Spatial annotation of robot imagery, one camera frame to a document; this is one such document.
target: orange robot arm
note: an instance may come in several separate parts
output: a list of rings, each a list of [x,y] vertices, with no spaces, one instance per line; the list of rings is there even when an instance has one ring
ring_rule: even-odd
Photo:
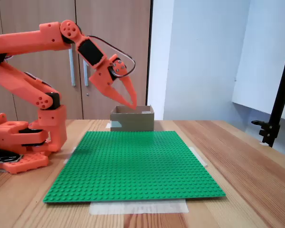
[[[45,50],[70,49],[70,43],[75,43],[77,52],[96,70],[90,81],[100,92],[124,104],[128,107],[136,107],[136,93],[129,76],[121,77],[120,80],[125,85],[132,100],[132,104],[127,102],[111,84],[116,79],[112,76],[109,68],[112,68],[119,75],[127,72],[124,67],[123,74],[121,67],[112,67],[118,57],[107,59],[106,54],[95,44],[90,37],[84,36],[79,27],[70,20],[65,20],[61,24],[52,22],[41,24],[39,31],[13,33],[0,35],[0,85],[11,91],[13,94],[27,100],[40,109],[50,108],[53,104],[48,93],[60,93],[48,86],[39,79],[20,72],[3,60],[6,56],[19,55]]]
[[[91,39],[84,36],[70,20],[61,24],[41,24],[39,31],[0,35],[0,85],[13,94],[38,107],[38,119],[30,124],[23,121],[7,121],[0,114],[0,153],[24,154],[23,160],[13,164],[1,163],[0,169],[11,173],[35,169],[48,164],[47,156],[61,149],[67,139],[66,107],[60,105],[61,94],[42,80],[23,73],[5,62],[9,56],[45,50],[70,49],[76,51],[95,70],[89,80],[105,96],[130,108],[136,108],[136,92],[126,66],[113,55],[106,54]],[[119,78],[127,89],[132,104],[127,102],[111,85]]]

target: cabinet handle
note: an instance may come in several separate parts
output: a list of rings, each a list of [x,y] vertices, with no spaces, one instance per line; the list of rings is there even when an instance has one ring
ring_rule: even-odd
[[[68,55],[70,57],[71,83],[72,83],[72,86],[75,87],[76,83],[75,83],[75,75],[74,75],[74,62],[73,62],[73,50],[72,50],[72,48],[70,48],[68,50]]]
[[[84,60],[84,78],[85,78],[85,86],[88,87],[89,81],[87,80],[87,63],[85,60]]]

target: green lego baseplate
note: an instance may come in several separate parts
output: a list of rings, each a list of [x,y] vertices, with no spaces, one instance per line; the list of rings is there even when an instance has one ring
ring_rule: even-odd
[[[87,132],[43,202],[222,196],[176,132]]]

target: black cable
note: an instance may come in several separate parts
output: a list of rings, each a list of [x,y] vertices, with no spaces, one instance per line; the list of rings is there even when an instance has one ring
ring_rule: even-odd
[[[116,48],[115,46],[109,44],[108,42],[106,42],[105,40],[103,40],[103,39],[101,39],[101,38],[99,38],[99,37],[96,37],[96,36],[88,36],[88,37],[93,37],[93,38],[95,38],[95,39],[98,39],[98,40],[104,42],[104,43],[105,43],[106,45],[108,45],[109,47],[114,48],[115,50],[119,51],[119,52],[122,53],[124,56],[126,56],[126,57],[128,57],[130,60],[132,60],[132,62],[134,63],[133,68],[132,68],[127,74],[125,74],[125,75],[118,75],[118,74],[116,74],[115,72],[112,72],[112,74],[114,74],[115,77],[125,77],[125,76],[131,74],[131,73],[135,70],[136,62],[135,62],[135,60],[134,60],[130,55],[124,53],[123,51],[119,50],[119,49]]]

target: white wall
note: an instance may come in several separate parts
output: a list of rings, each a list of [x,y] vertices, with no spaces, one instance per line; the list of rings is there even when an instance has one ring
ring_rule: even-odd
[[[285,0],[251,0],[232,101],[271,113],[284,65]]]
[[[148,105],[163,119],[174,0],[154,0],[148,83]]]
[[[259,141],[262,141],[263,137],[258,134],[259,131],[261,130],[260,126],[251,124],[251,121],[261,120],[261,121],[268,122],[269,117],[270,115],[267,113],[263,113],[263,112],[252,109],[249,115],[249,118],[248,118],[247,129],[245,130],[245,132],[257,138]],[[281,124],[280,132],[279,132],[278,137],[275,140],[273,148],[285,154],[285,120],[282,119],[280,124]]]
[[[249,3],[174,2],[164,119],[226,120],[246,127],[249,109],[231,98]]]

